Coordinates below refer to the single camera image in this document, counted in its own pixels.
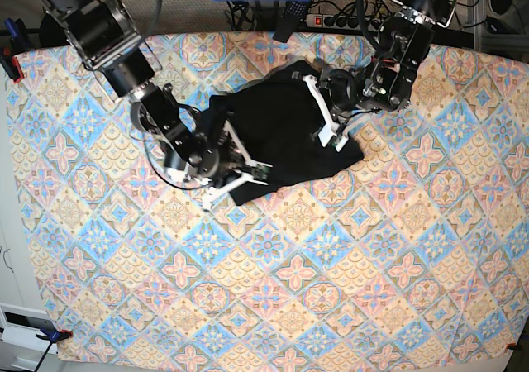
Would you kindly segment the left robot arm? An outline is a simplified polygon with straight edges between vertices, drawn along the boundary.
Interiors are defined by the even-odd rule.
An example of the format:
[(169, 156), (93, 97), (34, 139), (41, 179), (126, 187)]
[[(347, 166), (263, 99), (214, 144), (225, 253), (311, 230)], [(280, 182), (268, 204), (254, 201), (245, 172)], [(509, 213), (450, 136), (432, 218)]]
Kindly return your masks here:
[(216, 177), (203, 197), (209, 209), (230, 194), (243, 204), (314, 179), (334, 176), (363, 159), (350, 138), (355, 117), (405, 108), (435, 26), (446, 26), (458, 0), (394, 0), (398, 11), (371, 34), (365, 5), (356, 20), (373, 46), (364, 68), (324, 66), (297, 60), (273, 69), (237, 93), (211, 99), (223, 118)]

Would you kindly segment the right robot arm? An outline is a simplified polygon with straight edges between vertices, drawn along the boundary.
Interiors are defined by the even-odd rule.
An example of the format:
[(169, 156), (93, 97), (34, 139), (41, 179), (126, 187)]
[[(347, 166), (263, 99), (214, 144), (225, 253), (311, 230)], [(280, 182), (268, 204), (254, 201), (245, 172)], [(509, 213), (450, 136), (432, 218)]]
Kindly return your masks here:
[(173, 87), (154, 84), (155, 71), (141, 51), (140, 34), (122, 0), (41, 0), (77, 50), (86, 70), (101, 74), (131, 103), (131, 122), (164, 153), (164, 180), (186, 189), (230, 192), (245, 183), (264, 185), (269, 165), (253, 160), (232, 125), (228, 107), (200, 112), (178, 103)]

